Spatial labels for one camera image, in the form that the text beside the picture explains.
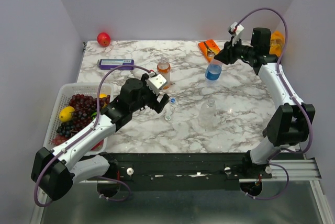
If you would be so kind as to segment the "clear bottle blue label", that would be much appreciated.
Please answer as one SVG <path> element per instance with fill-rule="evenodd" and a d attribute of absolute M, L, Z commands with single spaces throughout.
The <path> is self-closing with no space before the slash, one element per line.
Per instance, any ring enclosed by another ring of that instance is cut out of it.
<path fill-rule="evenodd" d="M 208 84 L 215 83 L 222 72 L 222 63 L 216 59 L 212 59 L 205 72 L 205 80 Z"/>

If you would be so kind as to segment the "orange drink bottle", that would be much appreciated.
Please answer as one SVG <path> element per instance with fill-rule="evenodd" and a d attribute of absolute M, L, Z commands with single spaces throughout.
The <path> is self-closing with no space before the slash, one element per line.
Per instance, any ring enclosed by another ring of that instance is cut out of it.
<path fill-rule="evenodd" d="M 168 89 L 171 84 L 170 80 L 171 65 L 166 57 L 160 58 L 159 63 L 157 64 L 157 71 L 167 80 L 167 84 L 165 85 L 164 89 Z"/>

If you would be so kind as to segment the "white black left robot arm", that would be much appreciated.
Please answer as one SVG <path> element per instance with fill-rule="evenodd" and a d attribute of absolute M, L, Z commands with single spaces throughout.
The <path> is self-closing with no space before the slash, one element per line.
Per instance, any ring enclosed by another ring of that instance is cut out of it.
<path fill-rule="evenodd" d="M 140 79 L 127 79 L 119 95 L 83 130 L 52 150 L 43 147 L 37 151 L 31 173 L 31 179 L 36 183 L 35 203 L 44 207 L 38 201 L 39 189 L 56 201 L 67 194 L 74 182 L 96 176 L 106 180 L 113 178 L 116 167 L 102 155 L 85 161 L 81 158 L 101 140 L 126 125 L 134 112 L 149 107 L 159 114 L 169 102 L 167 94 L 158 100 L 166 84 L 165 77 L 155 72 L 143 74 Z"/>

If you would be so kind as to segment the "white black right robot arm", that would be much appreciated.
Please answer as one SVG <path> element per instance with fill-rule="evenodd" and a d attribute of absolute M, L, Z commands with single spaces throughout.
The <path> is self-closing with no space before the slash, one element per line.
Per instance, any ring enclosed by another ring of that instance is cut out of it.
<path fill-rule="evenodd" d="M 241 60 L 252 67 L 266 85 L 276 108 L 263 130 L 264 139 L 248 152 L 249 160 L 241 164 L 241 173 L 252 178 L 259 173 L 259 165 L 267 164 L 280 151 L 302 143 L 311 136 L 315 108 L 294 92 L 278 63 L 278 57 L 270 54 L 271 31 L 254 28 L 251 44 L 246 46 L 240 39 L 243 30 L 242 25 L 233 23 L 228 29 L 230 41 L 224 44 L 224 48 L 214 58 L 225 65 Z"/>

